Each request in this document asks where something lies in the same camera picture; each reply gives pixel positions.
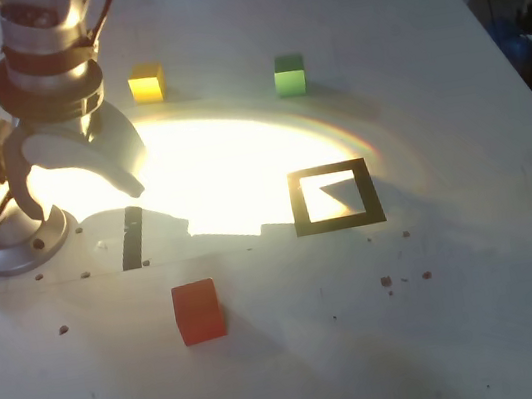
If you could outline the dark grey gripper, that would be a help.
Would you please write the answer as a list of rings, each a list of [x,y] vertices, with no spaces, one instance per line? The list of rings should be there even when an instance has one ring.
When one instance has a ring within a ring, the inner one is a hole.
[[[66,125],[49,124],[30,136],[26,130],[12,132],[2,145],[9,190],[30,219],[46,220],[44,208],[28,189],[32,165],[86,170],[133,198],[145,190],[140,172],[147,151],[135,126],[115,106],[103,103],[102,94],[82,102],[80,132]]]

